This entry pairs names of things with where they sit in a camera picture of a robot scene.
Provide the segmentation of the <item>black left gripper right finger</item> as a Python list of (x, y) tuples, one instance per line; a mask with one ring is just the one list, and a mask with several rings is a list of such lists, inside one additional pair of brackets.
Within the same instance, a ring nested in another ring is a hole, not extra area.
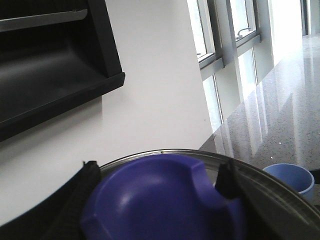
[(233, 158), (220, 164), (217, 190), (240, 198), (246, 216), (247, 240), (318, 240), (320, 213), (291, 187)]

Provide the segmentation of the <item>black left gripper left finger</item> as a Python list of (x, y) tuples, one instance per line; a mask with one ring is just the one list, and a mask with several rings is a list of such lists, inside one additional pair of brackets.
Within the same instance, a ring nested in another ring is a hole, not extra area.
[(0, 227), (2, 240), (84, 240), (80, 218), (90, 194), (101, 181), (96, 161), (82, 168), (56, 192)]

